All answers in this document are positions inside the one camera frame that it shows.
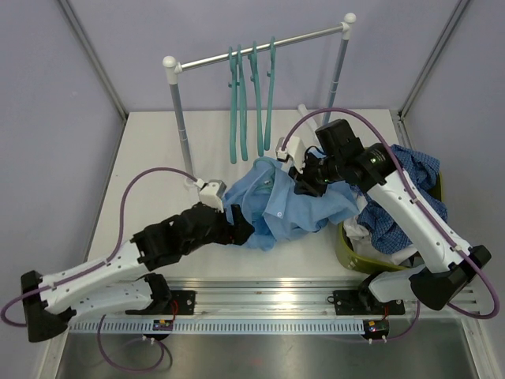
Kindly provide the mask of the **light blue shirt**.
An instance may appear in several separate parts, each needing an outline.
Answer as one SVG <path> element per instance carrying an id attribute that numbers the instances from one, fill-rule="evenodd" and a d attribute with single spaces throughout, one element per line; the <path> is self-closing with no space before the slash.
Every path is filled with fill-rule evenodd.
<path id="1" fill-rule="evenodd" d="M 267 172 L 252 166 L 223 197 L 227 210 L 233 204 L 240 205 L 244 217 L 255 228 L 244 247 L 268 251 L 277 242 L 295 241 L 320 231 L 328 223 L 338 224 L 358 215 L 357 202 L 346 183 L 330 184 L 322 197 L 297 195 L 294 180 L 282 164 L 268 159 L 276 166 L 271 192 L 256 189 L 267 178 Z"/>

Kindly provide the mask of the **teal hanger of plaid shirt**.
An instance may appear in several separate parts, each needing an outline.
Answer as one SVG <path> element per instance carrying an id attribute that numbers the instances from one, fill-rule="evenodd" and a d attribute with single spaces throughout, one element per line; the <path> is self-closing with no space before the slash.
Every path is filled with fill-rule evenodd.
<path id="1" fill-rule="evenodd" d="M 240 117 L 240 149 L 241 159 L 249 159 L 247 149 L 247 98 L 245 88 L 245 75 L 243 68 L 243 59 L 241 45 L 237 48 L 238 81 L 239 81 L 239 117 Z"/>

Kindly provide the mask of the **teal hanger of checked shirt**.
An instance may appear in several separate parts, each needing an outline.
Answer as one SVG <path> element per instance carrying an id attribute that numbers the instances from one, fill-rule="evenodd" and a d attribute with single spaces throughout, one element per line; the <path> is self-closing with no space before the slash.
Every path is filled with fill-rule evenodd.
<path id="1" fill-rule="evenodd" d="M 264 131 L 264 149 L 268 151 L 271 147 L 271 120 L 272 120 L 272 110 L 273 110 L 273 100 L 274 100 L 274 90 L 275 90 L 275 60 L 276 60 L 276 48 L 275 48 L 275 37 L 271 37 L 270 41 L 270 70 L 267 72 L 269 78 L 268 86 L 268 98 L 267 98 L 267 116 Z"/>

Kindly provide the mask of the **teal hanger of white shirt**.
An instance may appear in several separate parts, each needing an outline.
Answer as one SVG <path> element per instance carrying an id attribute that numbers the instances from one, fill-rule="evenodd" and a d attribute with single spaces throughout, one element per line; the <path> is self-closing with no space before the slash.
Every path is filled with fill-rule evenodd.
<path id="1" fill-rule="evenodd" d="M 253 83 L 256 104 L 256 148 L 258 156 L 262 157 L 264 155 L 264 133 L 262 124 L 262 105 L 256 41 L 252 43 L 252 52 L 249 55 L 249 65 L 251 69 L 250 81 Z"/>

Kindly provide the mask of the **teal hanger of blue shirt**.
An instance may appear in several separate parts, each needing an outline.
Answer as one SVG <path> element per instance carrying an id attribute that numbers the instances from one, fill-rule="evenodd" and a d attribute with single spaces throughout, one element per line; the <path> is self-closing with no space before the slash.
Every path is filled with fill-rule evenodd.
<path id="1" fill-rule="evenodd" d="M 263 183 L 257 186 L 257 190 L 265 190 L 271 192 L 275 184 L 275 170 L 276 166 L 267 157 L 259 157 L 253 162 L 254 168 L 262 168 L 267 172 L 267 178 Z"/>

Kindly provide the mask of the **teal hanger of grey shirt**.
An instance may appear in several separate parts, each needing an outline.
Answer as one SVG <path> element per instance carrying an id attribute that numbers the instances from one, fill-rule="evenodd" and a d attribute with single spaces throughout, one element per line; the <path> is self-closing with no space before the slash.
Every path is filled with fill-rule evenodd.
<path id="1" fill-rule="evenodd" d="M 234 49 L 228 48 L 228 59 L 230 64 L 230 138 L 229 138 L 229 153 L 230 162 L 235 164 L 237 162 L 237 111 L 238 111 L 238 63 L 234 55 Z"/>

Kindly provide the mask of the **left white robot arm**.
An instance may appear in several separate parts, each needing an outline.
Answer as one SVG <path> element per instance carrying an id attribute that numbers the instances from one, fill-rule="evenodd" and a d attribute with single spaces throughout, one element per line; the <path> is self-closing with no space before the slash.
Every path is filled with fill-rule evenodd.
<path id="1" fill-rule="evenodd" d="M 197 203 L 120 241 L 109 257 L 55 274 L 26 272 L 21 289 L 28 340 L 50 340 L 90 313 L 162 314 L 172 295 L 156 269 L 209 244 L 242 246 L 253 232 L 239 205 L 227 212 Z"/>

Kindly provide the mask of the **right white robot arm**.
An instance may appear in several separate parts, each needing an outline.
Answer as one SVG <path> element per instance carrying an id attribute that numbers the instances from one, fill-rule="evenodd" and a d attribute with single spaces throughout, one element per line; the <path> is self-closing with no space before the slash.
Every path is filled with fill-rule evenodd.
<path id="1" fill-rule="evenodd" d="M 416 299 L 432 310 L 451 306 L 491 260 L 489 250 L 470 245 L 447 225 L 383 141 L 363 146 L 345 119 L 321 126 L 315 135 L 321 158 L 308 154 L 292 133 L 276 148 L 278 160 L 293 163 L 290 176 L 296 190 L 322 197 L 334 182 L 357 186 L 399 225 L 424 262 L 418 268 L 370 275 L 358 293 L 359 306 L 368 313 L 397 299 Z"/>

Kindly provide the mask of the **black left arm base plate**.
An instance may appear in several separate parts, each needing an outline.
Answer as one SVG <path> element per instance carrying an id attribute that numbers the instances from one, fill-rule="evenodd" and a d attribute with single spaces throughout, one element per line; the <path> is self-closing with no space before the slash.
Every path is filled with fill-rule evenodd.
<path id="1" fill-rule="evenodd" d="M 154 302 L 142 310 L 126 310 L 127 315 L 172 315 L 190 316 L 194 314 L 196 305 L 196 292 L 191 290 L 175 290 L 171 292 L 170 302 Z"/>

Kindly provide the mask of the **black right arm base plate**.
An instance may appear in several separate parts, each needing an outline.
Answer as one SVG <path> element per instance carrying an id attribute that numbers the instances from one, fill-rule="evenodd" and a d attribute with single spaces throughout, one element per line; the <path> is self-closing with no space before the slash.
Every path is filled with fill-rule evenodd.
<path id="1" fill-rule="evenodd" d="M 401 316 L 406 313 L 403 301 L 379 302 L 371 294 L 359 290 L 335 290 L 327 302 L 338 316 Z"/>

